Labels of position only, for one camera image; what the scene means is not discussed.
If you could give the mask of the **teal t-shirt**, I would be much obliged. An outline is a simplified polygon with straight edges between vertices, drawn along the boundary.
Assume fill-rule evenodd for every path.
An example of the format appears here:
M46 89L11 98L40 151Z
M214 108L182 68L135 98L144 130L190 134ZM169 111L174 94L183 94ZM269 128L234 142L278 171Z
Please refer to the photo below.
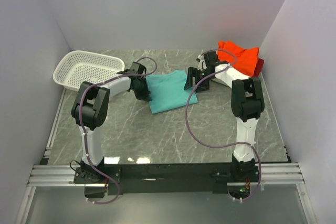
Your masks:
M184 90L187 74L175 70L168 74L152 74L146 78L150 91L152 114L186 106L191 90Z

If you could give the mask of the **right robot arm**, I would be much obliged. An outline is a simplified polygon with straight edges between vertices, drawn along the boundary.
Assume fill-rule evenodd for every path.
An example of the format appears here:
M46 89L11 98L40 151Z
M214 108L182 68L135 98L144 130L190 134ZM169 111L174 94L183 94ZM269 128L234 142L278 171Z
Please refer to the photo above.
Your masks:
M197 57L197 67L188 67L184 90L192 93L209 90L209 82L217 82L231 89L231 110L236 118L237 132L230 175L235 181L259 173L254 148L258 121L265 109L263 89L259 77L249 77L234 68L227 60L220 60L217 50L209 50Z

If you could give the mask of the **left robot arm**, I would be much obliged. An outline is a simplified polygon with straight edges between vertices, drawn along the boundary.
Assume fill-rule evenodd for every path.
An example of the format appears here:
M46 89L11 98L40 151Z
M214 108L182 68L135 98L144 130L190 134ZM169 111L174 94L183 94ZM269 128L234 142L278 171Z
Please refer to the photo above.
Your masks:
M82 138L82 158L78 175L87 177L93 183L107 178L104 170L98 130L106 120L109 100L121 92L133 91L142 101L151 101L146 81L146 67L138 61L129 69L118 72L114 77L100 83L83 82L71 109L71 116L79 127Z

